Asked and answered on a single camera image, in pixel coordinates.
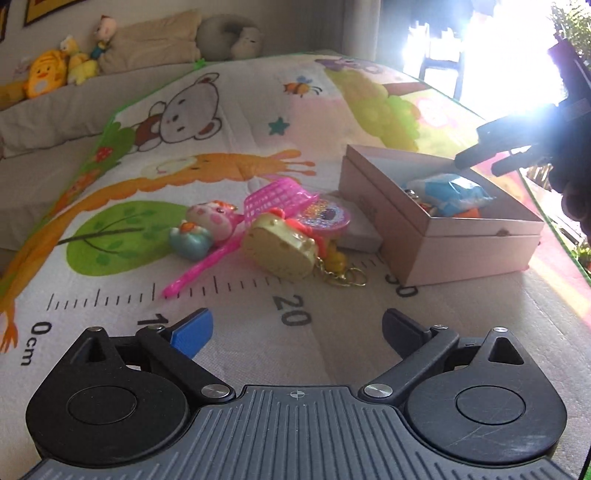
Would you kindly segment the gloved right hand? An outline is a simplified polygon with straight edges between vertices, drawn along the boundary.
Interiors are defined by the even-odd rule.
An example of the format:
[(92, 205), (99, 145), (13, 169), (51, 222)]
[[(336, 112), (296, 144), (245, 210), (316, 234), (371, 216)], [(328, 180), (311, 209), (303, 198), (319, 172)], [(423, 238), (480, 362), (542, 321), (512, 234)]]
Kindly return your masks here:
[(569, 140), (551, 156), (550, 184), (562, 195), (563, 212), (590, 233), (590, 138)]

